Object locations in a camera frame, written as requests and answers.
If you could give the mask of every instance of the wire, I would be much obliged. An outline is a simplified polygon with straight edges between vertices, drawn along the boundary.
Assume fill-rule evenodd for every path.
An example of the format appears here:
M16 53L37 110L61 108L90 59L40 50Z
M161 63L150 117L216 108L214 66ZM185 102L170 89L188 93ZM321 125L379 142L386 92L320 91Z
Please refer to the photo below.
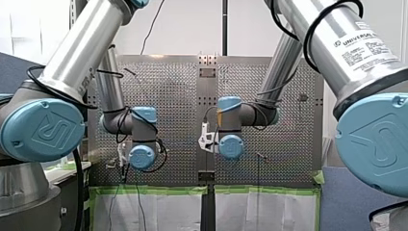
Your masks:
M129 164L127 165L127 167L121 167L121 179L122 179L122 183L123 185L126 185L127 182L127 176L128 176L128 172L129 172ZM112 213L112 208L113 208L113 204L114 204L114 200L117 197L117 193L119 192L119 188L120 188L120 184L117 186L116 188L116 192L114 197L112 197L111 199L111 204L109 206L109 213L108 213L108 217L109 217L109 231L112 230L112 218L111 218L111 213Z
M54 90L46 85L44 85L41 81L38 80L38 78L36 76L34 76L33 74L33 70L38 70L38 69L45 69L45 65L35 65L35 66L31 66L27 69L27 75L28 77L33 80L34 83L36 83L40 88L42 88L43 90L45 90L46 93L49 93L57 98L60 98L64 101L67 101L71 104L74 104L78 107L81 108L86 108L86 109L97 109L97 107L93 106L93 105L89 105L89 104L84 104L82 102L79 102L78 100L72 98L71 96L59 92L57 90Z
M119 140L119 134L123 134L121 128L122 128L123 124L125 123L126 116L128 116L128 114L129 114L130 111L131 111L131 109L130 109L128 106L126 106L126 107L125 107L125 113L123 113L123 114L120 116L120 118L117 120L117 124L116 124L116 126L117 126L117 131L116 131L116 134L115 134L115 135L116 135L116 143L117 143L117 144L120 144L120 143L124 142L124 141L128 138L128 136L129 136L129 135L126 135L122 140Z
M279 16L275 10L275 0L272 0L270 3L270 13L272 14L273 21L275 22L276 26L279 27L279 29L285 32L285 34L290 36L292 39L299 40L299 38L297 38L294 33L290 32L282 25L282 22L280 21Z
M9 103L9 102L12 100L12 98L13 98L12 95L11 95L11 96L7 96L7 97L4 97L4 98L1 98L1 99L0 99L0 106L2 106L3 104Z
M110 71L110 70L97 69L96 72L103 73L103 74L110 74L110 75L113 75L114 77L116 77L118 79L121 79L121 78L124 77L124 75L122 73L114 72L114 71Z
M75 166L77 171L77 192L78 192L78 200L77 200L77 215L75 219L75 231L81 230L82 225L82 215L84 213L84 172L82 171L82 164L81 164L81 157L79 155L78 149L75 148L72 151L75 160Z
M155 22L156 22L157 17L159 16L160 10L162 9L162 6L163 6L163 3L164 3L164 2L165 2L165 0L162 0L162 3L160 3L159 9L157 10L156 15L154 16L153 21L152 21L152 24L151 24L151 26L150 26L149 33L147 33L146 38L144 38L143 47L141 48L141 51L140 51L140 54L141 54L141 55L142 55L143 52L144 52L144 48L146 47L147 40L149 39L149 37L150 37L150 35L151 35L152 31L153 31L154 24L155 24Z
M143 215L144 231L147 231L147 228L146 228L146 215L145 215L145 213L144 213L143 206L141 206L140 191L139 191L139 186L138 186L138 177L137 177L137 174L135 174L135 180L136 180L136 191L138 192L138 203L139 203L139 207L140 207L140 210L141 210L141 214Z
M207 109L207 111L205 111L205 114L204 114L204 117L203 117L203 121L204 122L207 122L207 114L208 114L208 112L210 112L212 109L216 109L217 108L217 106L211 106L211 107L209 107L208 109Z
M405 206L408 206L408 200L407 200L407 201L399 202L399 203L397 203L397 204L392 204L392 205L383 207L383 208L381 208L381 209L377 209L377 210L375 210L375 211L372 211L372 212L369 214L369 221L372 221L372 219L373 219L375 216L377 216L377 215L379 215L379 214L381 214L381 213L384 213L384 212L390 211L390 210L394 210L394 209L398 209L398 208L401 208L401 207L405 207Z
M112 230L112 218L111 218L111 213L112 213L112 208L113 208L112 205L114 204L114 200L115 200L116 197L117 197L117 193L119 192L119 188L120 188L120 185L117 186L115 195L114 195L114 197L112 197L112 199L111 199L111 205L109 206L109 214L108 214L108 217L109 217L109 231Z
M160 146L161 153L162 153L162 150L163 150L163 152L165 153L165 158L163 159L162 163L161 163L158 167L156 167L156 168L154 168L154 169L152 169L152 170L141 170L141 172L144 172L144 173L153 173L153 172L156 172L156 171L160 170L160 169L165 165L165 163L167 162L167 157L168 157L168 155L167 155L166 147L165 147L165 145L163 144L163 141L160 140L160 139L157 139L157 143L158 143L159 146Z
M315 21L310 25L309 29L306 32L305 40L303 41L303 54L306 60L306 63L317 73L320 73L318 67L312 62L312 58L309 56L309 46L310 46L310 41L312 40L312 36L315 33L315 30L317 27L320 25L322 20L328 16L331 12L333 12L335 9L338 9L342 7L343 3L354 3L357 5L359 9L359 16L363 17L364 15L364 6L360 2L360 0L338 0L336 3L333 5L325 8L323 11L319 13L319 16L315 19Z
M271 90L267 90L267 91L263 91L263 92L258 92L257 95L268 94L268 93L272 93L272 92L277 91L277 90L281 90L282 88L284 88L285 86L287 86L287 85L291 82L291 80L293 79L293 77L294 77L294 75L296 74L296 72L297 72L297 69L294 71L294 73L291 75L291 77L289 77L289 79L287 79L281 86L276 87L276 88L273 88L273 89L271 89Z
M132 110L132 113L135 114L137 117L141 118L141 120L143 120L145 123L149 124L153 130L155 131L156 134L159 133L159 130L157 129L156 125L154 125L152 122L150 122L149 120L147 120L146 118L144 118L143 116L141 116L138 112L136 112L135 110Z
M216 156L216 137L217 137L218 130L219 130L219 126L217 125L216 131L214 132L214 137L213 137L213 156ZM207 156L207 154L205 156L205 170L208 170L208 156Z

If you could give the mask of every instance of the perforated metal sheet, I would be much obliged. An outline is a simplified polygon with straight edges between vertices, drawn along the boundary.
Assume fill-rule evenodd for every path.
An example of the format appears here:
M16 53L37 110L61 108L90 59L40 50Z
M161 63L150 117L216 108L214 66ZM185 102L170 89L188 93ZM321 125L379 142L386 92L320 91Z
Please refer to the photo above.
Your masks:
M218 60L219 96L238 95L243 101L253 101L268 63L252 59L259 62L240 58ZM300 101L300 94L307 95L308 100ZM320 167L322 80L302 61L282 100L276 125L265 131L242 128L245 154L238 162L216 156L218 184L295 187L313 184L312 172Z
M164 167L154 173L135 176L129 172L128 183L147 183L157 186L197 185L195 160L195 78L197 57L166 57L158 60L151 57L120 57L119 71L125 76L121 79L125 104L134 106L153 106L158 112L158 137L168 149L168 160ZM124 71L128 68L137 78ZM97 126L96 148L99 161L94 165L91 175L93 185L111 185L120 182L117 168L107 168L106 164L117 156L115 136L107 134ZM163 156L156 164L161 163Z
M162 170L138 174L137 178L131 170L129 183L137 179L139 183L157 186L197 185L197 172L203 166L198 162L205 160L202 153L197 154L196 148L204 109L202 97L209 97L209 92L218 89L218 95L215 93L211 99L238 95L243 100L253 100L270 58L219 57L217 64L211 65L217 70L215 84L214 78L208 78L208 83L199 78L199 68L203 66L200 61L195 56L118 57L119 69L125 74L121 82L126 104L152 105L158 109L159 137L169 149L169 158ZM136 72L137 78L123 71L124 67ZM246 148L239 162L215 156L217 184L258 184L260 159L256 153L259 152L268 156L268 163L259 162L261 185L313 186L311 173L320 169L322 89L322 80L302 62L286 90L279 123L263 132L243 128ZM308 96L306 102L298 100L301 93ZM99 101L97 90L89 90L89 100ZM118 184L118 168L107 167L117 156L115 135L97 126L100 116L100 111L89 113L89 158L94 162L90 182L93 185Z

